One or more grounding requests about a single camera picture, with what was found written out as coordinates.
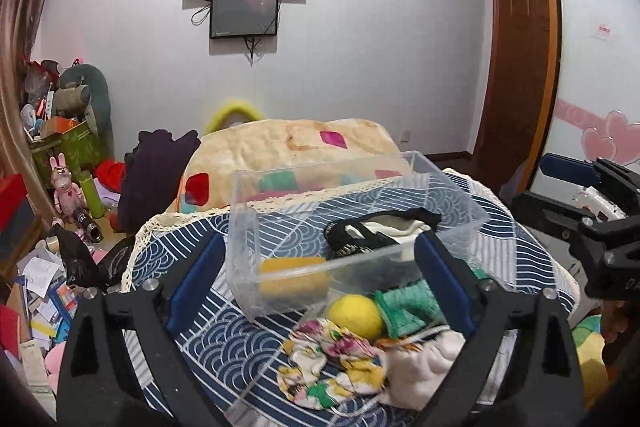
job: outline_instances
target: white cloth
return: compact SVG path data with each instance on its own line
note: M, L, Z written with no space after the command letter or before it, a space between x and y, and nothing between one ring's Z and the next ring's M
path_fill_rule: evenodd
M422 232L431 230L431 227L421 221L402 219L398 216L378 216L370 221L363 221L363 226L373 233L381 232L402 245L400 261L414 260L414 243L416 237Z
M425 342L420 351L385 351L380 358L389 384L380 394L380 403L402 409L424 409L464 344L465 337L460 333L445 331Z

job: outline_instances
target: black plastic bag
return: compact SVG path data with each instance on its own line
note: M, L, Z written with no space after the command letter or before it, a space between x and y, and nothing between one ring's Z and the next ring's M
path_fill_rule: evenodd
M82 240L74 232L65 230L58 224L53 225L51 232L60 243L60 257L66 270L66 285L82 288L95 286L100 290L106 290L107 277L98 269Z
M108 287L120 283L122 274L127 269L127 263L129 263L129 257L131 257L135 242L135 236L125 237L123 240L118 241L98 263L98 269L106 277Z

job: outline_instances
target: transparent plastic container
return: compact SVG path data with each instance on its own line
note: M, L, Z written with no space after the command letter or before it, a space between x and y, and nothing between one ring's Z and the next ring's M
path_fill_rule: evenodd
M422 276L402 245L329 261L323 231L337 219L417 206L442 214L438 237L454 256L469 261L470 245L488 215L418 152L238 171L226 250L228 286L254 321L325 305L336 295L370 295L414 283Z

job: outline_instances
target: red box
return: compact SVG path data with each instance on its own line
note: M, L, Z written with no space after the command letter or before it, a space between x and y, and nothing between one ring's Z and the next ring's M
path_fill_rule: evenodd
M15 214L22 200L27 197L27 187L20 174L0 178L0 232Z

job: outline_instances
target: yellow handle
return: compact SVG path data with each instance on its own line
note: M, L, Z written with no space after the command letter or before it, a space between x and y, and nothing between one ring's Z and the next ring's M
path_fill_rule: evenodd
M226 118L229 117L229 115L232 115L236 112L243 114L250 121L264 119L262 113L258 111L251 103L238 99L228 100L225 105L222 106L222 109L220 109L215 115L213 115L213 118L209 122L209 125L207 125L204 134L207 135L220 130L223 121L225 121Z

